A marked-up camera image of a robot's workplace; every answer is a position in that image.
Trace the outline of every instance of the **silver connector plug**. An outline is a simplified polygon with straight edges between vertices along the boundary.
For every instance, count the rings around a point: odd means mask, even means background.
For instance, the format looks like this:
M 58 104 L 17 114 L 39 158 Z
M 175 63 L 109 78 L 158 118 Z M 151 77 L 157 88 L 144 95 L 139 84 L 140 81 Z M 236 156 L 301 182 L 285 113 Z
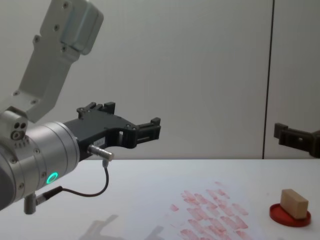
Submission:
M 87 151 L 89 154 L 99 156 L 102 159 L 107 160 L 108 162 L 111 162 L 115 158 L 115 155 L 112 152 L 104 150 L 95 145 L 90 145 Z

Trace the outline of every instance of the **wooden block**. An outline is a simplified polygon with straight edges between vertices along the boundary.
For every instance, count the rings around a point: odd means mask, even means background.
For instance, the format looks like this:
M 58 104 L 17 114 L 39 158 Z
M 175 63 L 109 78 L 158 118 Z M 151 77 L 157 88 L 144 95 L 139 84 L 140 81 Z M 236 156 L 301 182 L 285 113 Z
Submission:
M 292 189 L 284 189 L 281 194 L 280 206 L 294 219 L 307 217 L 309 201 Z

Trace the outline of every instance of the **green led ring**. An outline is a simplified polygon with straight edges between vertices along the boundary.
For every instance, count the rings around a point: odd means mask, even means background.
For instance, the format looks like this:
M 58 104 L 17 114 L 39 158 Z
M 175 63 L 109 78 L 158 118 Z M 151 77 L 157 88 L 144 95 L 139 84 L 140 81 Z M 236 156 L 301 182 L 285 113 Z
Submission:
M 57 178 L 58 178 L 59 174 L 57 172 L 53 172 L 51 173 L 51 175 L 48 177 L 48 179 L 46 180 L 46 184 L 51 184 L 53 183 Z

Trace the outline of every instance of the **paper sheet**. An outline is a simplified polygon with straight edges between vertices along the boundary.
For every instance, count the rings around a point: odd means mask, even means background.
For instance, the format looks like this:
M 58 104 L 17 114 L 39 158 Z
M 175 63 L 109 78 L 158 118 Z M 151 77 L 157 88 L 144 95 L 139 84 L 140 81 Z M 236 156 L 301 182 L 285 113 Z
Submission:
M 246 196 L 217 179 L 154 177 L 137 189 L 125 239 L 263 240 Z

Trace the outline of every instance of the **white robot arm segment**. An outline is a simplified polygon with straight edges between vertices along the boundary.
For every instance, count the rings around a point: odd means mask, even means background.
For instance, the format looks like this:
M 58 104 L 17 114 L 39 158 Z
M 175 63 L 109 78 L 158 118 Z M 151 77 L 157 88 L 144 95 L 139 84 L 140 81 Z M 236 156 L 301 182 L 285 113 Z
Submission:
M 0 114 L 11 111 L 35 123 L 56 104 L 71 65 L 90 53 L 103 14 L 87 0 L 52 0 L 33 39 L 34 51 L 21 84 L 0 103 Z

